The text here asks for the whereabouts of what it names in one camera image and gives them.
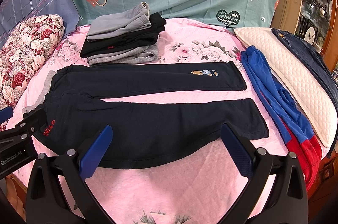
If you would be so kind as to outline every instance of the red label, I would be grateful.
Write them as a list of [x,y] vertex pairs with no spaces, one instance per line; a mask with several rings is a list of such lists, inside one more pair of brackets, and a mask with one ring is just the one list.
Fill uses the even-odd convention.
[[45,129],[45,131],[43,133],[44,136],[48,136],[49,135],[50,130],[53,128],[53,126],[55,124],[55,120],[53,120],[50,124],[51,125],[48,128]]

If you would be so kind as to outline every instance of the black heart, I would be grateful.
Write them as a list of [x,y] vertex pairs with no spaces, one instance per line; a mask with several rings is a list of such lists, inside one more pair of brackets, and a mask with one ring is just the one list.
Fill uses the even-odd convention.
[[241,19],[238,12],[232,11],[228,14],[225,10],[219,10],[216,14],[216,18],[219,22],[224,23],[226,27],[237,25]]

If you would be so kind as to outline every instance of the gray folded pants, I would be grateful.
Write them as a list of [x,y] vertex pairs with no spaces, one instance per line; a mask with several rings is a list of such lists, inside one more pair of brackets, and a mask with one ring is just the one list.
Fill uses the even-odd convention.
[[87,41],[116,37],[121,34],[139,31],[151,27],[149,21],[150,7],[146,2],[140,3],[120,14],[107,14],[93,20],[87,33]]
[[140,64],[158,59],[156,44],[128,49],[120,52],[97,54],[87,58],[89,66],[101,63]]

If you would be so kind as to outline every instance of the blue gripper pad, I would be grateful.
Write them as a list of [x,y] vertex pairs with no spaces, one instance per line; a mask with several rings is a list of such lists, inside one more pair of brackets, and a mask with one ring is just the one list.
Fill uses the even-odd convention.
[[0,124],[4,123],[8,119],[13,116],[13,109],[12,107],[8,106],[2,110],[0,110]]
[[227,124],[224,124],[221,127],[221,139],[240,174],[251,179],[253,175],[253,161],[246,149],[233,133],[232,129],[230,129]]
[[79,162],[79,174],[83,181],[92,177],[112,139],[113,130],[107,125]]

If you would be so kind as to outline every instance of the red fabric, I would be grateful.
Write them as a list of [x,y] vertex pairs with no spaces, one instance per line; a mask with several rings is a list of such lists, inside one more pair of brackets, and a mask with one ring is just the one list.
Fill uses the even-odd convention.
[[299,143],[296,136],[283,122],[288,130],[291,140],[286,144],[290,152],[295,152],[300,163],[301,170],[305,175],[306,190],[309,190],[316,179],[319,168],[319,162],[322,158],[322,149],[315,135],[310,140]]

